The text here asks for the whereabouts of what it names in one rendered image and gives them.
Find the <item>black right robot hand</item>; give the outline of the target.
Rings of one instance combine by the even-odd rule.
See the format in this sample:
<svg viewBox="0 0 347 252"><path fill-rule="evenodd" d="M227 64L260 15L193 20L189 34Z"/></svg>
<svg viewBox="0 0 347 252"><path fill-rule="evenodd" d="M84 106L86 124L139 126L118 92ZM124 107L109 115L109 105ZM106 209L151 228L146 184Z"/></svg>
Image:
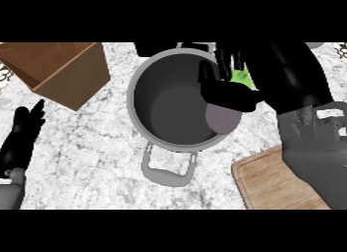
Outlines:
<svg viewBox="0 0 347 252"><path fill-rule="evenodd" d="M219 77L199 63L201 95L207 103L252 112L266 101L278 114L334 101L325 74L304 42L220 41Z"/></svg>

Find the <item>purple eggplant with green stem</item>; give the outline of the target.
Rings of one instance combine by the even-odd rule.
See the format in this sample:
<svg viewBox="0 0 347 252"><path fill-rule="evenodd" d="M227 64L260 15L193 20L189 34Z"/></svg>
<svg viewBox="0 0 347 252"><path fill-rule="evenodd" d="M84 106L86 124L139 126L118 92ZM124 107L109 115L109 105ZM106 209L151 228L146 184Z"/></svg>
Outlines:
<svg viewBox="0 0 347 252"><path fill-rule="evenodd" d="M224 135L236 128L242 113L255 109L257 95L241 83L220 81L211 65L204 64L199 73L207 123Z"/></svg>

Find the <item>brown open box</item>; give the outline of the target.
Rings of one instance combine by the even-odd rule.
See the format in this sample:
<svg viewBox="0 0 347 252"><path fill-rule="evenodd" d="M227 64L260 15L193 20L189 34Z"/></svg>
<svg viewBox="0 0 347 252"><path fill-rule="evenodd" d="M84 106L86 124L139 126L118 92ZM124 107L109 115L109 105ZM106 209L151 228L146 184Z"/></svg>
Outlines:
<svg viewBox="0 0 347 252"><path fill-rule="evenodd" d="M0 62L33 93L74 111L111 81L100 42L3 42Z"/></svg>

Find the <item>grey metal pot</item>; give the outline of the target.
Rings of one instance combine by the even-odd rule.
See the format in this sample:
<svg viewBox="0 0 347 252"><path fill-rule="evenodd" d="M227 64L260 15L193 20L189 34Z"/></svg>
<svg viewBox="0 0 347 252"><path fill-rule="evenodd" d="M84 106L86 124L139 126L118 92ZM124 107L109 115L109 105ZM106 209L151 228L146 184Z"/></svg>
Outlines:
<svg viewBox="0 0 347 252"><path fill-rule="evenodd" d="M226 138L207 124L207 103L201 97L198 83L202 61L217 63L214 45L210 42L195 42L189 46L179 44L145 60L130 78L130 121L148 140L140 171L149 181L168 187L183 187L189 184L198 152ZM183 175L149 166L154 147L190 155Z"/></svg>

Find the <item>black appliance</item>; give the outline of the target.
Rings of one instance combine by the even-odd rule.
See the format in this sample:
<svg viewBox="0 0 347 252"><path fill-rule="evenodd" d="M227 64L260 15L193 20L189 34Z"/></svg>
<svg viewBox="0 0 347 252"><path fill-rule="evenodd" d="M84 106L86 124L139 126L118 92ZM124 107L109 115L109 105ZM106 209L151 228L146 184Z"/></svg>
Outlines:
<svg viewBox="0 0 347 252"><path fill-rule="evenodd" d="M139 57L151 57L164 50L173 49L177 46L176 42L154 41L154 42L136 42L134 50Z"/></svg>

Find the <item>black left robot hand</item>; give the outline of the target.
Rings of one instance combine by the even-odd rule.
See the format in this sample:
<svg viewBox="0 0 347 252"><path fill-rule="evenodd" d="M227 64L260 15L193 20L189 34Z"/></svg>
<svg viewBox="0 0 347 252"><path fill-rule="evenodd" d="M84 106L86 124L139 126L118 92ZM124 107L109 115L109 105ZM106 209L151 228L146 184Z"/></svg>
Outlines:
<svg viewBox="0 0 347 252"><path fill-rule="evenodd" d="M34 142L44 124L43 115L43 100L33 109L19 106L15 110L12 130L0 148L2 179L9 178L9 170L30 166Z"/></svg>

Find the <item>wooden cutting board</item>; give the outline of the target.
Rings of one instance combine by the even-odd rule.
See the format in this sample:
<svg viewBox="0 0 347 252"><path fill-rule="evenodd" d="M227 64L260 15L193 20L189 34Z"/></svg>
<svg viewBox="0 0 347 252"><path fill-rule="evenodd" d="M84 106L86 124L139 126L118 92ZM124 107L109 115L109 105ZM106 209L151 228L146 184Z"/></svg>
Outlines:
<svg viewBox="0 0 347 252"><path fill-rule="evenodd" d="M236 161L230 173L248 210L328 210L283 164L281 146Z"/></svg>

